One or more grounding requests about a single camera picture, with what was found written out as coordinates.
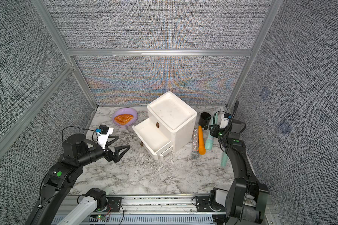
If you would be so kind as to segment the glittery silver microphone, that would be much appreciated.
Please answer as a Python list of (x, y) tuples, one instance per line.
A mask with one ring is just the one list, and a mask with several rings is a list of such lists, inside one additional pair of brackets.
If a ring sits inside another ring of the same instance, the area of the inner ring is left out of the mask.
[(199, 141), (198, 141), (198, 129), (194, 128), (192, 134), (192, 152), (191, 159), (197, 159), (199, 157)]

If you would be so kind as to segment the mint green tube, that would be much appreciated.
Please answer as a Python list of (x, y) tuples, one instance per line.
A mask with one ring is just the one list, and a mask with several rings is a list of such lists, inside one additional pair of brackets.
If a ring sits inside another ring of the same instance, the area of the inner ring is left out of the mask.
[(223, 152), (222, 153), (222, 157), (221, 157), (221, 164), (220, 164), (220, 166), (221, 167), (226, 167), (228, 159), (229, 158), (228, 158), (227, 154), (225, 152)]

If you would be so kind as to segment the orange microphone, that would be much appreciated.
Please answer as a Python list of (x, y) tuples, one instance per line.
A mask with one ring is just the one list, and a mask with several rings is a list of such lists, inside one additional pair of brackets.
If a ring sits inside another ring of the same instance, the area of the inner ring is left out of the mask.
[(199, 125), (198, 126), (198, 152), (200, 155), (205, 155), (206, 150), (205, 150), (205, 143), (204, 143), (204, 137), (203, 137), (203, 129)]

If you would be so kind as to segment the white drawer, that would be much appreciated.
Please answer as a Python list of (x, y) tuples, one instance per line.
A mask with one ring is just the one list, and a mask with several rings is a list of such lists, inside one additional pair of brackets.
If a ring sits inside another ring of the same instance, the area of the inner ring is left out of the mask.
[(157, 161), (159, 161), (159, 154), (173, 146), (173, 142), (165, 134), (160, 123), (153, 122), (150, 118), (132, 128), (140, 139), (141, 146), (145, 147), (150, 156)]
[(173, 146), (170, 146), (168, 149), (166, 149), (163, 153), (158, 155), (159, 161), (163, 161), (164, 157), (167, 156), (169, 153), (171, 153), (173, 150)]

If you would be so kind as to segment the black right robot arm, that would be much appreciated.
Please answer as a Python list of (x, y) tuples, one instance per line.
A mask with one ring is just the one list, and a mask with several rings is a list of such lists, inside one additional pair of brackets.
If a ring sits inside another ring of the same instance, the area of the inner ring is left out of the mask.
[(261, 224), (269, 197), (267, 185), (254, 174), (246, 154), (246, 145), (240, 139), (246, 124), (235, 119), (225, 119), (224, 128), (209, 127), (211, 136), (218, 138), (221, 149), (229, 158), (234, 180), (230, 189), (214, 188), (210, 192), (209, 206), (213, 211), (224, 210), (226, 224), (248, 221)]

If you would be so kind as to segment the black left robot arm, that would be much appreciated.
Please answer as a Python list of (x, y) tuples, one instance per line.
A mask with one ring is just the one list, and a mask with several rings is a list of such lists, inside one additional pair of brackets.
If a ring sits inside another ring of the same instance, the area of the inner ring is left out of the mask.
[(101, 158), (108, 162), (119, 162), (130, 146), (117, 146), (112, 151), (109, 146), (118, 136), (113, 138), (114, 140), (104, 144), (104, 148), (88, 140), (84, 134), (71, 135), (63, 141), (64, 152), (44, 176), (39, 188), (39, 199), (26, 224), (50, 225), (62, 202), (83, 173), (83, 167)]

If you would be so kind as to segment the white bottom drawer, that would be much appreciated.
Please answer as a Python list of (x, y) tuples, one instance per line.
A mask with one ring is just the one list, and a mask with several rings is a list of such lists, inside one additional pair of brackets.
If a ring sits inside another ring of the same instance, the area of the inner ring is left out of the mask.
[(170, 146), (168, 149), (166, 149), (163, 153), (158, 155), (159, 161), (163, 161), (164, 157), (167, 156), (169, 153), (171, 153), (173, 150), (173, 146)]

